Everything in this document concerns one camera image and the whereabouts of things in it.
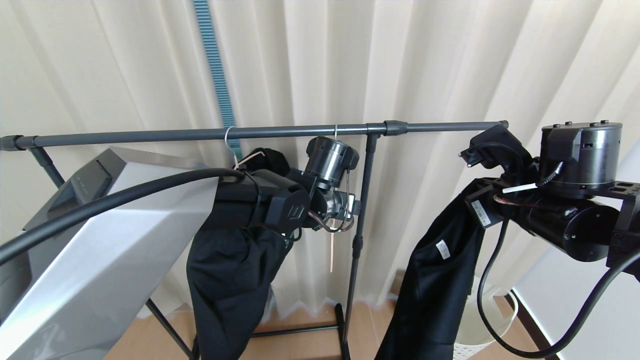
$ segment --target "wooden floor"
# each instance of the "wooden floor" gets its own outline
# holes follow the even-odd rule
[[[511,311],[503,298],[497,298],[501,310]],[[349,350],[354,360],[373,359],[382,341],[395,303],[389,300],[379,308],[369,307],[363,302],[353,306],[349,329]],[[270,321],[260,324],[258,331],[273,331],[291,327],[331,325],[335,321],[333,307],[325,305],[317,316],[311,316],[304,309],[298,309],[285,319],[278,319],[273,314]],[[195,335],[193,313],[185,311],[173,315],[170,319],[183,339],[191,340]],[[522,323],[516,319],[504,339],[522,350],[537,350],[533,340],[527,334]],[[295,360],[329,360],[339,359],[340,348],[336,330],[305,332],[265,338],[254,338],[242,354],[241,360],[254,359],[295,359]],[[152,316],[136,319],[120,341],[105,357],[108,360],[183,360],[185,355],[173,342]],[[511,360],[519,359],[500,345],[494,343],[476,354],[472,360]]]

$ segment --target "plastic laundry basket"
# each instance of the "plastic laundry basket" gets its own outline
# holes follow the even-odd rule
[[[483,309],[495,332],[503,336],[509,330],[518,314],[518,301],[511,292],[507,293],[515,305],[515,310],[511,317],[503,318],[498,305],[493,299],[498,290],[493,288],[483,295]],[[468,359],[495,341],[480,318],[480,312],[475,301],[476,297],[471,296],[471,298],[465,306],[462,322],[456,336],[456,343],[453,348],[454,360]]]

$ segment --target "garment rack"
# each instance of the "garment rack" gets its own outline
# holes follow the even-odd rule
[[[368,124],[345,125],[311,125],[311,126],[274,126],[274,127],[233,127],[231,129],[190,129],[190,130],[159,130],[159,131],[123,131],[116,133],[87,133],[70,135],[45,135],[22,136],[10,135],[0,138],[0,151],[25,151],[29,150],[38,164],[45,170],[53,183],[59,188],[64,184],[58,169],[45,151],[45,147],[68,145],[95,145],[102,143],[133,143],[133,142],[177,142],[193,140],[224,140],[228,139],[255,139],[255,138],[285,138],[304,136],[332,136],[332,135],[366,135],[364,172],[362,176],[362,190],[360,192],[360,215],[353,237],[351,273],[349,275],[349,291],[347,295],[346,312],[343,314],[342,305],[335,306],[335,325],[302,327],[269,332],[257,332],[252,337],[277,336],[293,334],[297,332],[325,331],[337,329],[340,341],[340,354],[343,360],[350,360],[348,334],[351,320],[351,308],[353,307],[353,295],[355,292],[356,277],[358,274],[358,262],[364,242],[364,219],[367,210],[367,198],[373,159],[376,152],[376,144],[380,136],[397,136],[406,133],[428,133],[439,131],[482,131],[495,125],[508,127],[506,121],[500,122],[428,122],[409,124],[402,121],[385,121]],[[178,335],[162,312],[151,299],[147,300],[147,307],[158,319],[160,324],[169,332],[182,351],[189,359],[200,358],[197,335],[193,340],[193,346],[189,348]]]

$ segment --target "beige curtain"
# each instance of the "beige curtain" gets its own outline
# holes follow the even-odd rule
[[[509,120],[537,154],[540,127],[640,123],[640,2],[211,1],[237,126]],[[221,127],[187,0],[0,2],[2,135]],[[380,303],[431,221],[472,178],[457,153],[475,132],[379,141],[356,296]],[[304,167],[308,138],[243,140]],[[341,140],[364,155],[364,138]],[[126,147],[228,165],[221,142]],[[65,178],[105,146],[52,148]],[[2,153],[6,241],[54,186],[29,154]],[[352,176],[359,193],[362,164]],[[307,231],[273,282],[281,313],[345,301],[353,233]],[[487,232],[478,267],[495,245]],[[490,276],[510,288],[546,249],[517,228]],[[154,295],[188,302],[184,258]]]

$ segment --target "clothing tag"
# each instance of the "clothing tag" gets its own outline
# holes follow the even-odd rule
[[[486,214],[486,211],[482,207],[482,204],[480,204],[480,200],[476,200],[472,202],[471,206],[476,211],[476,215],[478,216],[478,219],[480,219],[480,224],[482,224],[482,226],[491,225],[491,220],[489,219],[489,216]]]
[[[436,247],[438,248],[438,251],[440,251],[440,255],[442,256],[443,260],[449,259],[451,257],[451,253],[449,252],[447,243],[444,242],[444,240],[438,241],[438,243],[436,243]]]

